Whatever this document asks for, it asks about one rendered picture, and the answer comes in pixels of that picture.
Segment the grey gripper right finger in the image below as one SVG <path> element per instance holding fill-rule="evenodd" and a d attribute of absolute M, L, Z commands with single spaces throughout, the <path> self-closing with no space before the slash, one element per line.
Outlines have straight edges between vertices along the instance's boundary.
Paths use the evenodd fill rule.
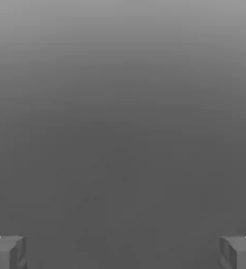
<path fill-rule="evenodd" d="M 220 269 L 246 269 L 246 236 L 222 236 L 219 248 Z"/>

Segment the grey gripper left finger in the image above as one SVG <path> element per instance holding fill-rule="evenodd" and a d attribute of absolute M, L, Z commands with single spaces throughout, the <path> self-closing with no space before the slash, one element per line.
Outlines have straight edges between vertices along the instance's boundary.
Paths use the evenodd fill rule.
<path fill-rule="evenodd" d="M 0 269 L 28 269 L 25 236 L 0 236 Z"/>

